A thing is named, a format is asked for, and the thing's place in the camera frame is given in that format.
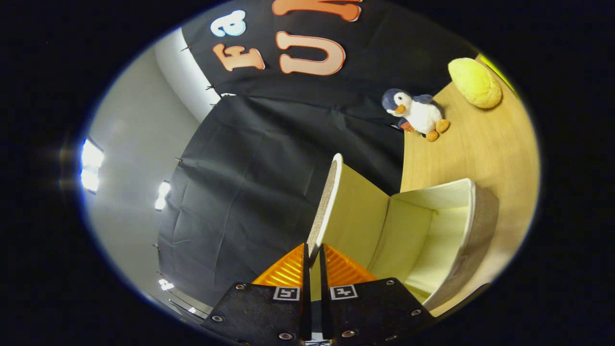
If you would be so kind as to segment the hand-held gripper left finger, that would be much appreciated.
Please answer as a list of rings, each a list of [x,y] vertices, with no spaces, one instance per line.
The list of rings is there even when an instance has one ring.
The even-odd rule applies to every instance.
[[[252,282],[233,283],[201,327],[227,346],[303,346],[312,339],[309,247],[302,243]]]

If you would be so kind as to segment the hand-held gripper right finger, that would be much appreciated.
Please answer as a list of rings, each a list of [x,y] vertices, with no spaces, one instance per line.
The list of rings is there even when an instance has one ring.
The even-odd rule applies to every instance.
[[[319,259],[321,331],[332,346],[404,346],[435,324],[397,278],[378,279],[326,244]]]

